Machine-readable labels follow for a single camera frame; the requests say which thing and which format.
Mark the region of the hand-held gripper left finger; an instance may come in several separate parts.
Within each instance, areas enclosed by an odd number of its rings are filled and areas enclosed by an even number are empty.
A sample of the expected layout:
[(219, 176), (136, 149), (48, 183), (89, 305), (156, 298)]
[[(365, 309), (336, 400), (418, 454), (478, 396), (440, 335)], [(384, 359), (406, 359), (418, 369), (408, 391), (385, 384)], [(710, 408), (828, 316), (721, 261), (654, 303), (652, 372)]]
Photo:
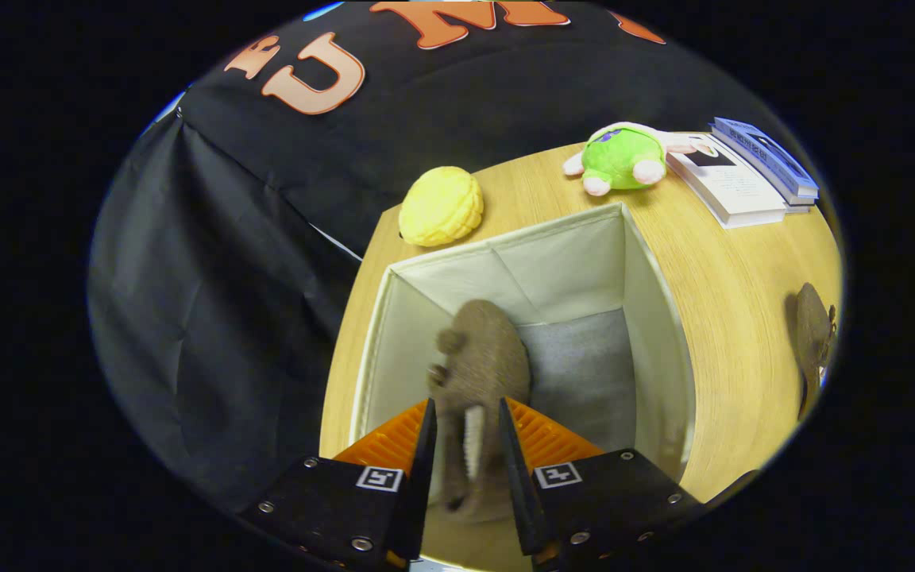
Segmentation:
[(407, 571), (420, 558), (437, 420), (425, 399), (337, 456), (303, 456), (240, 517), (317, 571)]

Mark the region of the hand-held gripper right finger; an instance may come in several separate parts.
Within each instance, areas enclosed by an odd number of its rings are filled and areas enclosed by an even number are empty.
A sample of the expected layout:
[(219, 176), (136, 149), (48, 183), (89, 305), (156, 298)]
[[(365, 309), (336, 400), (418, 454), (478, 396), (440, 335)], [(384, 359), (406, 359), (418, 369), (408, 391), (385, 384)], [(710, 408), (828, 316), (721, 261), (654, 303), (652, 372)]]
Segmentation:
[(603, 451), (526, 404), (499, 402), (520, 550), (535, 571), (647, 571), (651, 544), (704, 514), (639, 450)]

